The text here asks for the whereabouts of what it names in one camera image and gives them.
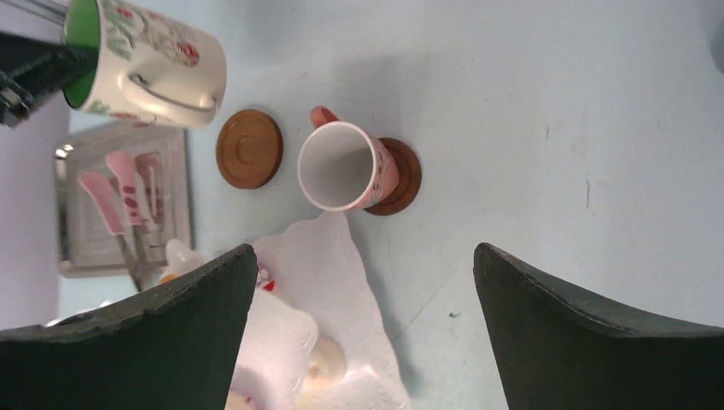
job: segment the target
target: white object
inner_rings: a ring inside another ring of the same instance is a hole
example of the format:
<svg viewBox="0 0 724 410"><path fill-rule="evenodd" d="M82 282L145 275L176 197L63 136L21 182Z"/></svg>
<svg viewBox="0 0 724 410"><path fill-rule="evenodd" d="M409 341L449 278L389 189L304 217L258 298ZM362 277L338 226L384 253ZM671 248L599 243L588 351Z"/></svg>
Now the white object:
<svg viewBox="0 0 724 410"><path fill-rule="evenodd" d="M257 289L236 359L231 391L263 409L294 410L318 327L307 313Z"/></svg>
<svg viewBox="0 0 724 410"><path fill-rule="evenodd" d="M163 275L181 276L193 271L206 263L202 254L191 250L178 239L171 239L166 243L166 260L168 266Z"/></svg>
<svg viewBox="0 0 724 410"><path fill-rule="evenodd" d="M258 265L259 271L256 273L256 287L264 290L274 290L274 279L271 278L269 270L263 265Z"/></svg>
<svg viewBox="0 0 724 410"><path fill-rule="evenodd" d="M303 390L322 389L341 382L347 373L347 359L339 344L326 337L317 339L309 354Z"/></svg>
<svg viewBox="0 0 724 410"><path fill-rule="evenodd" d="M226 89L221 43L129 3L97 0L97 5L101 42L96 77L78 109L191 128L210 123ZM118 27L109 16L129 24Z"/></svg>
<svg viewBox="0 0 724 410"><path fill-rule="evenodd" d="M376 144L348 122L330 122L312 132L297 161L299 185L309 202L328 211L373 205L367 202L375 199L373 183L379 174Z"/></svg>
<svg viewBox="0 0 724 410"><path fill-rule="evenodd" d="M248 397L240 396L233 391L229 392L226 397L226 406L224 410L259 410L251 406L251 400Z"/></svg>
<svg viewBox="0 0 724 410"><path fill-rule="evenodd" d="M312 315L320 334L337 343L346 359L342 380L302 391L300 406L411 408L343 213L325 212L316 220L294 223L281 235L261 238L254 252L274 273L274 294Z"/></svg>

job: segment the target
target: cup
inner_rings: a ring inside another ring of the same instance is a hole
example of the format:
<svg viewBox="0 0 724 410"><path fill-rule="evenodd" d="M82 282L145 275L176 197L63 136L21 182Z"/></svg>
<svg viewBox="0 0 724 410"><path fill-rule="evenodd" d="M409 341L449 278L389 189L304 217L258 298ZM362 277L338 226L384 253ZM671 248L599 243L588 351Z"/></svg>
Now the cup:
<svg viewBox="0 0 724 410"><path fill-rule="evenodd" d="M226 89L219 41L117 0L73 0L62 41L98 49L96 69L67 86L68 105L124 120L200 128Z"/></svg>
<svg viewBox="0 0 724 410"><path fill-rule="evenodd" d="M299 185L309 202L325 211L347 211L372 207L392 193L400 175L380 140L325 107L312 110L310 119L316 129L297 162Z"/></svg>

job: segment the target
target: metal tray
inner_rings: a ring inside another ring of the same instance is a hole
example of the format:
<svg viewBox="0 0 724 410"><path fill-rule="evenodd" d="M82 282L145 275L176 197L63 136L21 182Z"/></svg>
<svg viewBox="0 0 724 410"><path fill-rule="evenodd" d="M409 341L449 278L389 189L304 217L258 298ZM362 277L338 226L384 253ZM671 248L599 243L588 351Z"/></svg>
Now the metal tray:
<svg viewBox="0 0 724 410"><path fill-rule="evenodd" d="M164 266L163 247L174 237L191 246L184 130L117 121L74 134L71 141L55 150L60 265L66 278L127 274L115 238L108 235L91 196L77 182L84 172L113 176L105 165L105 156L117 149L134 156L157 151L161 158L166 212L163 229L146 237L151 247L149 261ZM116 210L122 215L120 202Z"/></svg>

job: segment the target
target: round coaster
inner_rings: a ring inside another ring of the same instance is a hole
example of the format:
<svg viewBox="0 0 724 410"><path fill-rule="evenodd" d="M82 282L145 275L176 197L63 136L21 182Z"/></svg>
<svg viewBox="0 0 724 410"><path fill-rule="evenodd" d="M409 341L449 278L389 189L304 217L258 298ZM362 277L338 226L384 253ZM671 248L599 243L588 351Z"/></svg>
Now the round coaster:
<svg viewBox="0 0 724 410"><path fill-rule="evenodd" d="M394 158L400 173L400 182L388 197L365 211L373 215L387 216L397 214L415 200L423 182L423 170L415 151L406 143L394 138L380 138L380 142Z"/></svg>
<svg viewBox="0 0 724 410"><path fill-rule="evenodd" d="M269 182L282 163L282 133L267 114L244 109L226 121L216 143L216 162L229 184L253 190Z"/></svg>

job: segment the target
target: light blue table surface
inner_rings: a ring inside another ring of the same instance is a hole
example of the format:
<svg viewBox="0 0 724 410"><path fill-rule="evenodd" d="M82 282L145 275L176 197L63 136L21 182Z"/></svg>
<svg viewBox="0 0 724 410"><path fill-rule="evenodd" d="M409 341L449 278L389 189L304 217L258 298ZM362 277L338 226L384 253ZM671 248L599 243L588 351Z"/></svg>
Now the light blue table surface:
<svg viewBox="0 0 724 410"><path fill-rule="evenodd" d="M295 174L315 105L418 152L423 186L406 211L349 215L414 408L506 407L473 284L480 242L638 308L724 325L724 75L709 52L721 15L705 3L138 4L225 47L223 107L188 133L207 257L319 214ZM221 178L215 146L249 107L277 120L285 147L276 178L245 191ZM73 114L71 130L103 121ZM65 279L61 314L132 291L124 277Z"/></svg>

